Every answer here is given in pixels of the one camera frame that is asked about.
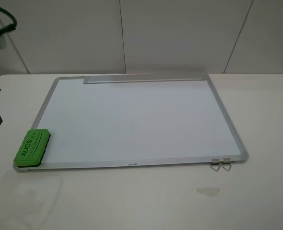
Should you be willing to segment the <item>green whiteboard eraser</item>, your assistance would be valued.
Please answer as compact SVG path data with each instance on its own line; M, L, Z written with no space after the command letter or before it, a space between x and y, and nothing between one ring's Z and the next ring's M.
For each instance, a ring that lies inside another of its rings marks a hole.
M50 136L47 129L29 130L16 153L13 164L18 168L39 166L46 152Z

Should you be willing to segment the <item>white aluminium-framed whiteboard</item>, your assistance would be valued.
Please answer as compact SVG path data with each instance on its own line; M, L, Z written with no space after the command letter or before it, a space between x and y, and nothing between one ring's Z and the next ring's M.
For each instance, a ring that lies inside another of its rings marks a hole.
M41 164L13 164L20 172L248 160L210 76L202 73L58 77L31 129L51 136Z

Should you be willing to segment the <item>left metal hanging clip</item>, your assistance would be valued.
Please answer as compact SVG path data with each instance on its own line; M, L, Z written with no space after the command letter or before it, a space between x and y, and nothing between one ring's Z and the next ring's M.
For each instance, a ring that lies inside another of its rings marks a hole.
M221 168L221 161L220 159L212 159L210 167L215 171L218 172Z

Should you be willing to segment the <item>metal hanging clip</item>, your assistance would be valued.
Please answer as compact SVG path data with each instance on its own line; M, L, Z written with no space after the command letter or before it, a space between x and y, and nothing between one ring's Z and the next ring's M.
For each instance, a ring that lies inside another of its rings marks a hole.
M221 168L221 161L220 159L212 159L210 167L215 171L218 172Z
M229 172L232 168L232 160L231 158L223 158L223 161L221 163L221 167Z

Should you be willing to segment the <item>clear tape piece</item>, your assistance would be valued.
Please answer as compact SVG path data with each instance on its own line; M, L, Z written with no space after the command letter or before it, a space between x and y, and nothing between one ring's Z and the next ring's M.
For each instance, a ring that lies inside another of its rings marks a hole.
M201 193L205 196L218 196L220 188L197 188L198 193Z

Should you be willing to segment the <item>right metal hanging clip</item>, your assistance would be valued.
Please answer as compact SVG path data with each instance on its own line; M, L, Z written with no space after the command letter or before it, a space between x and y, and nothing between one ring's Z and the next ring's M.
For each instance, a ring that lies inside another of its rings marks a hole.
M223 161L221 163L221 167L229 172L232 168L232 160L231 158L223 158Z

